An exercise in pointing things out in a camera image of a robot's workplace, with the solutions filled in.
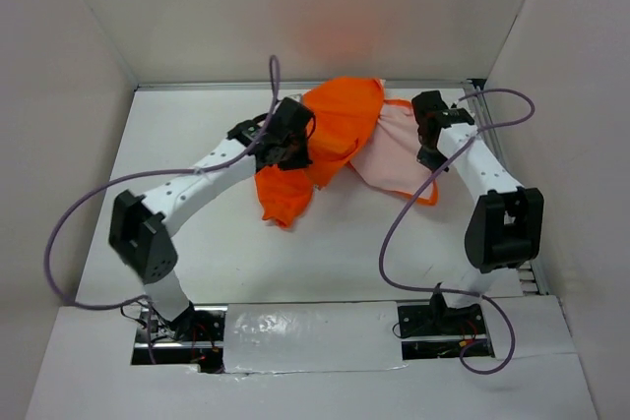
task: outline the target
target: purple cable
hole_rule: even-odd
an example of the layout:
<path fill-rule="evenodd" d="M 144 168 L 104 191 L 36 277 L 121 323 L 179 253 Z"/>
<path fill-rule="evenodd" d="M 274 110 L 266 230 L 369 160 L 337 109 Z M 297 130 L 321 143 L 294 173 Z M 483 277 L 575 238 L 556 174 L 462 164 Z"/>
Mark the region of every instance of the purple cable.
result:
<path fill-rule="evenodd" d="M 519 125 L 521 123 L 528 121 L 530 118 L 532 118 L 532 116 L 536 112 L 536 106 L 534 105 L 534 103 L 529 97 L 527 97 L 525 94 L 521 92 L 518 92 L 517 90 L 511 90 L 511 89 L 479 90 L 479 91 L 464 95 L 462 98 L 458 100 L 458 102 L 466 100 L 467 98 L 477 97 L 479 95 L 484 95 L 486 93 L 491 93 L 491 92 L 506 92 L 506 93 L 510 93 L 512 95 L 516 95 L 522 98 L 530 106 L 530 113 L 528 113 L 525 117 L 520 118 L 518 120 L 502 122 L 502 123 L 497 123 L 494 125 L 481 127 L 478 129 L 477 133 L 487 132 L 488 130 L 493 130 L 496 128 L 512 127 L 514 125 Z M 460 157 L 474 143 L 475 139 L 476 139 L 476 136 L 471 137 L 461 148 L 459 148 L 451 157 L 449 157 L 444 164 L 438 167 L 433 172 L 433 174 L 431 174 L 429 178 L 426 181 L 424 181 L 424 183 L 419 187 L 419 189 L 415 191 L 415 194 L 413 194 L 413 196 L 411 196 L 411 198 L 407 201 L 407 203 L 405 204 L 405 206 L 403 207 L 399 215 L 394 220 L 394 223 L 392 223 L 392 226 L 387 231 L 387 234 L 385 235 L 385 239 L 383 240 L 383 245 L 381 246 L 381 252 L 378 257 L 378 270 L 383 280 L 385 280 L 385 282 L 387 282 L 391 286 L 396 287 L 398 289 L 408 290 L 411 292 L 425 292 L 425 293 L 431 293 L 431 294 L 432 293 L 449 293 L 449 294 L 468 295 L 470 297 L 480 297 L 483 300 L 490 303 L 492 307 L 494 307 L 497 310 L 497 312 L 499 312 L 499 314 L 505 321 L 505 325 L 507 325 L 508 327 L 508 331 L 510 332 L 510 349 L 508 351 L 507 356 L 505 357 L 503 362 L 499 364 L 497 367 L 483 371 L 483 370 L 479 370 L 477 368 L 472 367 L 464 359 L 464 355 L 469 350 L 469 348 L 475 346 L 476 344 L 483 343 L 484 342 L 483 340 L 475 341 L 471 344 L 468 344 L 462 349 L 462 351 L 460 351 L 460 361 L 462 362 L 462 364 L 464 365 L 466 369 L 468 369 L 469 371 L 475 374 L 488 375 L 488 374 L 498 373 L 503 368 L 505 368 L 508 365 L 508 363 L 512 360 L 512 357 L 514 356 L 514 351 L 516 349 L 516 334 L 514 333 L 514 327 L 512 326 L 512 323 L 510 322 L 510 319 L 508 318 L 507 314 L 503 311 L 503 309 L 501 309 L 501 307 L 499 307 L 499 305 L 494 300 L 492 300 L 490 297 L 488 297 L 485 294 L 478 294 L 475 292 L 469 292 L 467 290 L 448 289 L 448 288 L 443 288 L 440 286 L 431 288 L 431 287 L 414 287 L 411 285 L 403 285 L 390 279 L 389 276 L 385 274 L 385 252 L 387 251 L 387 247 L 390 244 L 390 240 L 392 239 L 392 235 L 394 235 L 396 228 L 398 228 L 398 225 L 401 223 L 401 221 L 403 220 L 403 218 L 405 217 L 409 209 L 413 207 L 413 204 L 420 197 L 420 195 L 431 185 L 433 181 L 437 179 L 437 177 L 444 171 L 444 169 L 451 166 L 453 162 L 455 162 L 455 160 L 458 157 Z"/>
<path fill-rule="evenodd" d="M 272 104 L 269 108 L 269 113 L 267 114 L 265 122 L 263 123 L 261 130 L 256 136 L 256 138 L 254 139 L 254 141 L 245 150 L 243 150 L 243 152 L 239 154 L 238 156 L 235 156 L 234 158 L 226 162 L 222 162 L 221 164 L 205 167 L 202 169 L 203 172 L 213 172 L 213 171 L 218 171 L 220 169 L 225 169 L 227 167 L 230 167 L 236 161 L 238 161 L 239 159 L 247 155 L 247 153 L 250 152 L 258 144 L 260 137 L 263 136 L 263 133 L 265 132 L 265 130 L 267 130 L 267 127 L 269 126 L 269 122 L 271 121 L 272 115 L 274 114 L 274 110 L 276 109 L 276 104 L 278 103 L 278 95 L 280 92 L 280 61 L 278 60 L 278 57 L 276 55 L 272 55 L 269 58 L 269 77 L 270 77 L 271 89 L 272 89 Z M 48 242 L 46 243 L 46 247 L 43 253 L 43 272 L 46 277 L 46 281 L 48 282 L 50 289 L 62 300 L 64 305 L 77 307 L 79 309 L 84 309 L 84 310 L 104 311 L 104 310 L 112 310 L 112 309 L 118 309 L 120 307 L 125 307 L 127 305 L 140 302 L 142 300 L 150 301 L 149 296 L 139 295 L 131 299 L 123 300 L 122 302 L 119 302 L 116 304 L 84 304 L 82 302 L 77 302 L 73 297 L 69 296 L 63 290 L 61 290 L 61 288 L 57 285 L 57 282 L 55 281 L 54 277 L 52 276 L 50 257 L 51 257 L 52 247 L 54 245 L 55 239 L 57 238 L 59 231 L 61 230 L 66 220 L 68 220 L 70 215 L 72 215 L 75 212 L 75 210 L 78 209 L 86 201 L 96 196 L 97 194 L 100 194 L 104 190 L 112 186 L 115 186 L 116 184 L 121 184 L 123 182 L 131 181 L 133 179 L 140 179 L 143 177 L 195 174 L 197 172 L 198 172 L 197 169 L 159 169 L 155 171 L 143 171 L 143 172 L 137 172 L 134 174 L 129 174 L 126 176 L 118 177 L 116 179 L 112 179 L 111 181 L 101 186 L 96 187 L 95 189 L 89 191 L 84 196 L 82 196 L 74 204 L 72 204 L 61 215 L 61 217 L 59 218 L 55 226 L 52 228 L 52 231 L 50 233 L 50 236 L 48 237 Z M 151 325 L 151 317 L 149 317 L 148 322 L 147 322 L 147 330 L 149 331 L 149 355 L 150 355 L 150 358 L 152 359 L 152 362 L 154 362 L 155 359 L 153 359 L 153 353 L 151 351 L 150 325 Z"/>

